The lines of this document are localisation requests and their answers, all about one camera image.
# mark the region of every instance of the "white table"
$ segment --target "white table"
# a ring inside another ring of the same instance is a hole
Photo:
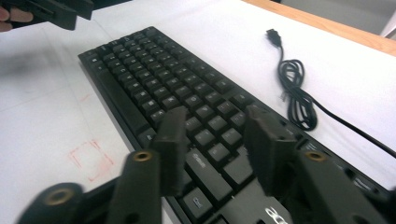
[[[0,223],[13,223],[43,189],[94,189],[120,173],[128,144],[77,55],[155,26],[281,115],[279,52],[304,62],[305,91],[333,113],[396,148],[396,58],[238,0],[134,0],[94,11],[74,32],[41,23],[0,34]],[[396,162],[317,109],[310,133],[387,189]]]

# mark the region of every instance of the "cable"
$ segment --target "cable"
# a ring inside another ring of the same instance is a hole
[[[288,119],[292,123],[294,123],[297,127],[304,131],[314,130],[318,124],[317,114],[314,109],[314,105],[316,105],[328,116],[342,123],[350,130],[364,137],[374,145],[380,147],[390,156],[396,159],[396,152],[393,151],[391,148],[374,139],[368,133],[365,133],[354,125],[337,117],[336,115],[334,115],[334,113],[330,112],[328,109],[326,109],[326,107],[316,101],[306,91],[303,91],[301,89],[305,75],[303,63],[299,60],[283,60],[284,50],[282,47],[281,38],[277,31],[275,31],[274,29],[268,30],[267,36],[271,43],[275,47],[280,49],[280,60],[277,67],[277,76],[283,89],[285,90],[285,93],[290,97],[288,107]]]

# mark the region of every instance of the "finger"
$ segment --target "finger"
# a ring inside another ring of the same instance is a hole
[[[0,7],[0,21],[7,21],[9,18],[9,12],[3,7]]]
[[[11,8],[11,20],[12,21],[22,21],[27,22],[33,19],[33,14],[31,12],[25,12],[17,7]]]
[[[0,21],[0,32],[10,31],[11,29],[12,25],[10,23]]]

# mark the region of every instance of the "black keyboard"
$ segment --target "black keyboard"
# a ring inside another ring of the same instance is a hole
[[[243,146],[247,105],[274,113],[300,150],[332,156],[362,190],[372,180],[154,27],[78,55],[134,149],[147,147],[164,114],[188,109],[189,151],[180,197],[167,197],[181,223],[292,223],[265,197]]]

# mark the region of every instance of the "brass screw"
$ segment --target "brass screw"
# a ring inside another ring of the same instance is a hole
[[[75,192],[72,189],[56,189],[50,192],[44,199],[46,205],[58,205],[69,201]]]
[[[326,157],[322,153],[316,151],[305,152],[305,156],[311,161],[326,161]]]
[[[149,152],[137,152],[134,154],[134,161],[149,161],[152,154]]]

